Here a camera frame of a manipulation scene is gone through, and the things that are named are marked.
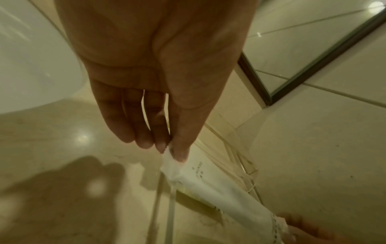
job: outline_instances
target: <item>white wall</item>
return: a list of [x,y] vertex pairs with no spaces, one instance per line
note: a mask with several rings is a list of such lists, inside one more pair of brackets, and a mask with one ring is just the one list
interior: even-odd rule
[[385,243],[386,26],[237,132],[272,211]]

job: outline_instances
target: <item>white basin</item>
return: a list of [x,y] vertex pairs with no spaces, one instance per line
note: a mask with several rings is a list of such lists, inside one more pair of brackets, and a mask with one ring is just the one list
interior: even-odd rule
[[0,114],[63,99],[84,82],[67,41],[30,2],[0,0]]

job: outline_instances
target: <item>black frame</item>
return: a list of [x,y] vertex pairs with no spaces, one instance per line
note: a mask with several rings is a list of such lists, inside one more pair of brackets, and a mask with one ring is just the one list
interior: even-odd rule
[[244,53],[241,53],[241,56],[238,60],[238,64],[247,76],[247,78],[252,83],[257,93],[263,99],[265,104],[267,106],[271,106],[272,104],[280,100],[282,97],[290,93],[301,83],[305,82],[308,78],[313,76],[316,72],[324,68],[327,64],[331,63],[333,60],[342,55],[348,49],[360,42],[363,38],[368,36],[371,32],[376,30],[385,22],[386,9],[382,10],[380,13],[373,16],[365,23],[361,24],[359,27],[354,29],[338,43],[336,43],[322,55],[317,57],[313,62],[303,68],[295,76],[290,78],[286,83],[281,85],[272,94],[270,94],[266,90],[265,86],[263,85],[263,82],[260,80],[259,76],[257,75],[256,71],[254,70]]

